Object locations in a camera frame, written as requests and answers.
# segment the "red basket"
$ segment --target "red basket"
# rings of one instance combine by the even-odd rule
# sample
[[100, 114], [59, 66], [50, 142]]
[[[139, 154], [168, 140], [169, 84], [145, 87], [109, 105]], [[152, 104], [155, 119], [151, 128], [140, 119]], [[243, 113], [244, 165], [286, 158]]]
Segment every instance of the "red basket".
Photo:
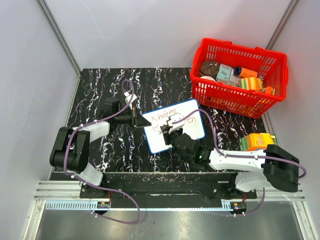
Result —
[[[200, 78], [200, 67], [205, 60], [254, 70], [258, 72], [258, 78], [263, 79], [263, 85], [273, 87], [275, 93], [270, 95]], [[249, 48], [234, 45], [231, 41], [204, 38], [194, 56], [190, 79], [192, 97], [199, 104], [257, 119], [286, 98], [287, 56], [260, 47]]]

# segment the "brown item in basket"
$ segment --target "brown item in basket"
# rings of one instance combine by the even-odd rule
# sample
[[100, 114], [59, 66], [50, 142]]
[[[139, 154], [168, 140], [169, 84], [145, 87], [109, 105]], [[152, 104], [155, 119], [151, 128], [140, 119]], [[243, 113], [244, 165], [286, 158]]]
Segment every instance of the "brown item in basket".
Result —
[[210, 76], [216, 79], [219, 72], [219, 63], [217, 61], [207, 60], [204, 61], [200, 67], [201, 76]]

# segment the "gray floor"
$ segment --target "gray floor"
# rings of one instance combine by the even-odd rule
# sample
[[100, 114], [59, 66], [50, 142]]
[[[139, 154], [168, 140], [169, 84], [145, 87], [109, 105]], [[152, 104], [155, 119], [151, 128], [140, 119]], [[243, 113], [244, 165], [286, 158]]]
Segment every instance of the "gray floor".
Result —
[[[249, 208], [257, 206], [250, 202]], [[136, 212], [107, 213], [132, 221]], [[302, 240], [288, 202], [267, 202], [254, 215], [225, 217], [209, 212], [143, 212], [143, 221], [125, 225], [89, 212], [45, 210], [37, 240]]]

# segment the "white wall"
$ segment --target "white wall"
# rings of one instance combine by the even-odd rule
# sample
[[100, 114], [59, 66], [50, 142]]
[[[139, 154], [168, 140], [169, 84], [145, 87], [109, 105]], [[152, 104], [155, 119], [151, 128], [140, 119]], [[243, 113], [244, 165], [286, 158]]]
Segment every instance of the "white wall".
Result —
[[20, 239], [77, 76], [35, 0], [1, 0], [0, 239]]
[[303, 0], [273, 50], [288, 56], [287, 97], [269, 111], [281, 146], [297, 156], [308, 172], [301, 180], [320, 234], [320, 1]]
[[266, 47], [290, 0], [46, 0], [81, 68], [191, 67], [203, 38]]

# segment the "black marble table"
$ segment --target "black marble table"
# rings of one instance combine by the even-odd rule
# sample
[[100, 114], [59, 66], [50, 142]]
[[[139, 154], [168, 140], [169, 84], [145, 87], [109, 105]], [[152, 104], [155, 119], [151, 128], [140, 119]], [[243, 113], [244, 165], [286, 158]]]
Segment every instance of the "black marble table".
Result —
[[[84, 69], [73, 102], [68, 126], [96, 119], [99, 104], [109, 97], [116, 97], [123, 103], [121, 84], [131, 80], [141, 113], [176, 104], [192, 98], [190, 68], [97, 68]], [[224, 150], [240, 150], [239, 139], [250, 133], [265, 132], [263, 120], [244, 117], [206, 106], [214, 123], [219, 146]], [[209, 121], [202, 116], [206, 137], [202, 140], [213, 145]], [[91, 143], [90, 160], [102, 172], [189, 172], [173, 151], [151, 154], [141, 128], [128, 125], [118, 126], [111, 134]]]

